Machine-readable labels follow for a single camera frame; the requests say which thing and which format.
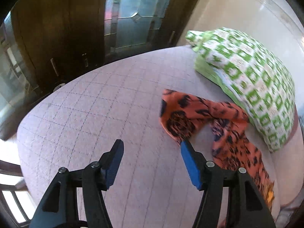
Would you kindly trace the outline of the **glass panel door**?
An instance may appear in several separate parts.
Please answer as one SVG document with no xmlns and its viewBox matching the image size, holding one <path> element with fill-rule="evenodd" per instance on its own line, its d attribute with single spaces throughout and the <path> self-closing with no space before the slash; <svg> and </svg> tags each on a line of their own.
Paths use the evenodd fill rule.
<svg viewBox="0 0 304 228">
<path fill-rule="evenodd" d="M 158 32 L 170 1 L 106 0 L 106 62 L 157 49 Z"/>
</svg>

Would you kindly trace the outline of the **pale lilac quilted mattress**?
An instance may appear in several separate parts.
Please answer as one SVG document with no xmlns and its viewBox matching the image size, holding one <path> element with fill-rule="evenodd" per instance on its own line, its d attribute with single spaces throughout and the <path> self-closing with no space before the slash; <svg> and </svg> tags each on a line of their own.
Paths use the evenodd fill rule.
<svg viewBox="0 0 304 228">
<path fill-rule="evenodd" d="M 67 83 L 21 121 L 22 174 L 39 203 L 60 167 L 98 160 L 117 139 L 124 155 L 104 193 L 114 227 L 191 227 L 201 195 L 191 183 L 178 144 L 159 121 L 164 89 L 212 101 L 230 98 L 194 69 L 189 46 L 122 59 Z"/>
</svg>

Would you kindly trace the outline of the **dark wooden door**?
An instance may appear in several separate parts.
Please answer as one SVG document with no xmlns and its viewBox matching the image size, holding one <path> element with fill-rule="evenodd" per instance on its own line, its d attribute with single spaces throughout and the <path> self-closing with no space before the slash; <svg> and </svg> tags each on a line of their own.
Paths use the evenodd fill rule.
<svg viewBox="0 0 304 228">
<path fill-rule="evenodd" d="M 21 55 L 44 92 L 105 62 L 106 0 L 18 0 L 11 10 Z"/>
</svg>

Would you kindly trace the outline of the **orange black floral garment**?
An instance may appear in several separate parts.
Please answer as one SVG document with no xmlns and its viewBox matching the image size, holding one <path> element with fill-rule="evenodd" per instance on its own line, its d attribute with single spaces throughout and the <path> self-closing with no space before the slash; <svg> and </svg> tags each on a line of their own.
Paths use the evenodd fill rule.
<svg viewBox="0 0 304 228">
<path fill-rule="evenodd" d="M 245 135 L 249 123 L 246 112 L 230 102 L 213 102 L 191 94 L 165 89 L 160 123 L 178 144 L 190 139 L 206 124 L 214 136 L 212 157 L 222 169 L 243 167 L 272 208 L 274 183 L 266 171 L 261 151 Z"/>
</svg>

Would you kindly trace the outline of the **green white patterned pillow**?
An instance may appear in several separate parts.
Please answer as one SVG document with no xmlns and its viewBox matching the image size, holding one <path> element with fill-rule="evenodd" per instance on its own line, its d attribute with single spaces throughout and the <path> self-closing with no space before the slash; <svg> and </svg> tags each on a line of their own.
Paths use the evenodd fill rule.
<svg viewBox="0 0 304 228">
<path fill-rule="evenodd" d="M 282 148 L 295 120 L 295 84 L 279 58 L 250 35 L 231 28 L 189 30 L 194 69 L 221 87 L 249 116 L 269 151 Z"/>
</svg>

